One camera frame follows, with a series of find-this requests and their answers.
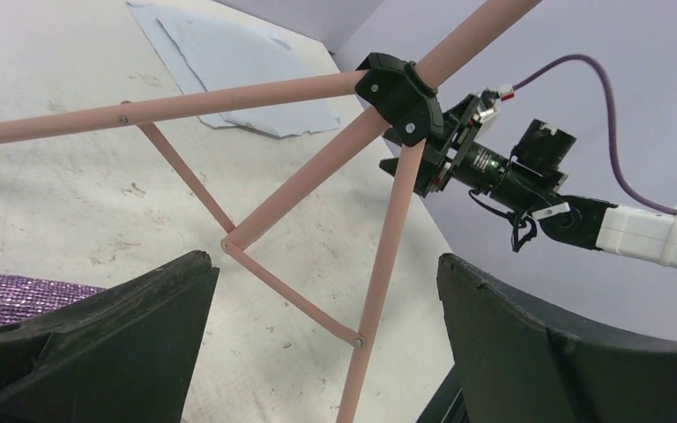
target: white paper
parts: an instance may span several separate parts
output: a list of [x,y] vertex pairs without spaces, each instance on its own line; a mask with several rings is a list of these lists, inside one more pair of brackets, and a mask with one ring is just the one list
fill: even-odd
[[[128,3],[183,93],[311,76],[291,46],[266,27],[245,27],[154,4]],[[213,128],[242,126],[274,137],[335,130],[339,116],[327,100],[199,116]]]

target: purple sparkly fabric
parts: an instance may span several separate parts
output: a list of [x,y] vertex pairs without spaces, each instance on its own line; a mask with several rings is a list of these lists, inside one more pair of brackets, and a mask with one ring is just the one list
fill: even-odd
[[0,326],[67,306],[102,288],[0,274]]

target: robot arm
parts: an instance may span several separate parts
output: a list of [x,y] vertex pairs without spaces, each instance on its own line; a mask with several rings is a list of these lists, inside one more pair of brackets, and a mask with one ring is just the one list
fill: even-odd
[[[428,138],[414,192],[425,197],[443,190],[451,179],[462,182],[477,204],[509,221],[516,252],[540,226],[554,241],[677,269],[677,213],[558,193],[567,179],[559,164],[576,141],[571,135],[534,120],[509,157],[474,141],[499,114],[497,100],[506,96],[511,95],[486,90],[467,96],[444,114],[444,133]],[[401,144],[394,130],[384,137]],[[398,159],[383,160],[380,168],[395,174],[397,164]],[[509,211],[484,204],[477,198],[482,195]]]

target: purple cable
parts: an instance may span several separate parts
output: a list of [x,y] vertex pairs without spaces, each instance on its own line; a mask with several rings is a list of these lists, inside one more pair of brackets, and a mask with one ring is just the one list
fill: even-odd
[[616,181],[619,183],[621,188],[624,189],[624,192],[626,192],[628,196],[632,197],[639,204],[650,207],[651,209],[657,210],[659,212],[675,215],[675,209],[655,203],[654,201],[641,196],[637,191],[629,186],[629,183],[624,178],[624,174],[621,173],[621,166],[619,165],[619,151],[616,145],[616,105],[614,104],[614,91],[611,89],[611,83],[608,80],[606,71],[603,69],[600,63],[598,63],[598,61],[586,55],[567,55],[560,57],[539,69],[530,77],[515,84],[512,86],[512,88],[514,91],[517,91],[533,82],[536,78],[552,70],[556,66],[572,60],[579,60],[581,62],[588,63],[593,68],[593,70],[598,73],[600,83],[603,85],[603,91],[606,94],[606,112],[608,114],[608,155],[611,158],[611,169],[614,171],[614,177],[616,178]]

